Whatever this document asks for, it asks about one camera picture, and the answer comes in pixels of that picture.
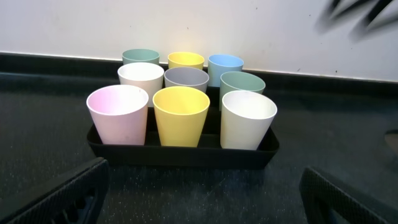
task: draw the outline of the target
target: cup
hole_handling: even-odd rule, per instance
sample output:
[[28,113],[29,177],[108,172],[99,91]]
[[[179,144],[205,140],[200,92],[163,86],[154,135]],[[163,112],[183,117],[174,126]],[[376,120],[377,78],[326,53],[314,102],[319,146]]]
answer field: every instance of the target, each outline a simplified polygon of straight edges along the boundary
[[174,52],[169,54],[169,68],[191,67],[203,69],[205,59],[198,54],[191,52]]
[[209,75],[197,68],[171,68],[164,73],[164,83],[166,87],[187,86],[206,93],[208,82]]
[[159,90],[153,101],[161,145],[197,147],[209,97],[194,88],[173,86]]
[[220,105],[223,105],[223,96],[234,90],[248,90],[262,94],[266,88],[266,83],[259,77],[246,72],[226,72],[221,75],[220,86]]
[[123,52],[123,65],[135,62],[147,62],[159,65],[160,54],[149,49],[131,49]]
[[225,94],[221,111],[221,147],[256,150],[276,112],[275,103],[262,94],[246,90]]
[[241,71],[243,60],[225,54],[212,55],[209,57],[208,73],[210,77],[209,86],[220,87],[220,76],[226,72]]
[[164,69],[159,65],[137,62],[123,65],[118,70],[120,84],[134,85],[148,93],[148,107],[154,107],[152,97],[162,88]]
[[143,145],[147,127],[148,94],[130,85],[94,91],[86,104],[103,144]]

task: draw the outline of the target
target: black countertop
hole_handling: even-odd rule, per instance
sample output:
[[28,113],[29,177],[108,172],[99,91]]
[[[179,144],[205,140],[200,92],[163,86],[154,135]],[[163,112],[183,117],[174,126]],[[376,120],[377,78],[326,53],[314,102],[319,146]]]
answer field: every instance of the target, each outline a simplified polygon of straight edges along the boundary
[[[86,97],[116,79],[0,75],[0,200],[95,158]],[[317,166],[398,209],[398,159],[384,133],[398,101],[267,90],[279,152],[264,170],[111,167],[98,223],[306,223],[299,181]]]

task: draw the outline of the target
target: black tray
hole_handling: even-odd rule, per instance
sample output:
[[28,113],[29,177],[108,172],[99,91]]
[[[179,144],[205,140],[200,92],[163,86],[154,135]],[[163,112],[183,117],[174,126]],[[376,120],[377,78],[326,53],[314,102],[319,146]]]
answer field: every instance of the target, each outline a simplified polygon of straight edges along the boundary
[[147,133],[144,146],[105,145],[95,128],[87,134],[88,144],[97,157],[112,164],[148,166],[212,167],[219,169],[263,169],[279,148],[271,128],[256,151],[222,149],[220,146],[221,113],[218,111],[219,88],[209,88],[209,107],[198,147],[166,147],[160,145],[155,113],[148,108]]

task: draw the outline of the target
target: white cup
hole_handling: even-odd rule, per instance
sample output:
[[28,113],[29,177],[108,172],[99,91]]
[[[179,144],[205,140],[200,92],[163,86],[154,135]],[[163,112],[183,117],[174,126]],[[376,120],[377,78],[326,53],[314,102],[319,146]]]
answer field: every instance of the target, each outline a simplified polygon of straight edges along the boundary
[[231,91],[223,97],[221,147],[256,150],[277,112],[266,96],[246,90]]
[[148,93],[148,107],[154,107],[152,98],[162,89],[164,69],[159,65],[146,62],[129,63],[118,70],[120,84],[133,85]]
[[145,143],[148,94],[143,89],[107,86],[94,91],[86,103],[103,144]]

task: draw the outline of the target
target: white wall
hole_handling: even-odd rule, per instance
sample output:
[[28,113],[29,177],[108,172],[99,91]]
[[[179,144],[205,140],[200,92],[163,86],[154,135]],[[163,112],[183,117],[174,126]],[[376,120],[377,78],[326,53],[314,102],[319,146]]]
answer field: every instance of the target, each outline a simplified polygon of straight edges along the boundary
[[161,62],[174,51],[226,53],[245,69],[398,82],[398,27],[353,42],[358,16],[320,35],[327,2],[1,0],[0,52],[120,60],[126,49],[150,48]]

